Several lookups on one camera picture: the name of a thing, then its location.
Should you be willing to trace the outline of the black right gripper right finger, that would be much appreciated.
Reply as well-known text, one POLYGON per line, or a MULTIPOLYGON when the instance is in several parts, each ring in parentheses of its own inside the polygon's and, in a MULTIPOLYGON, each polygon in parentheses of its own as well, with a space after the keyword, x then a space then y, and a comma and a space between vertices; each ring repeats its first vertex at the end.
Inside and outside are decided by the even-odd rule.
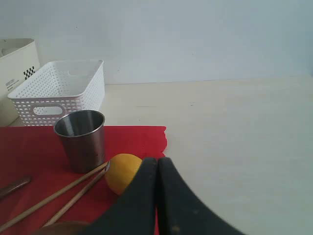
POLYGON ((241 235, 189 188, 170 158, 158 160, 157 221, 160 235, 241 235))

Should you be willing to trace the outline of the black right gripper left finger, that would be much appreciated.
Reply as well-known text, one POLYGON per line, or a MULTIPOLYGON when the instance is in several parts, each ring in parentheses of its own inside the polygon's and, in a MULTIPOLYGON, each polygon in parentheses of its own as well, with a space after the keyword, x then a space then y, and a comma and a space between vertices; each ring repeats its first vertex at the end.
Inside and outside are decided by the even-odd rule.
POLYGON ((86 235, 153 235, 157 160, 145 158, 117 201, 84 229, 86 235))

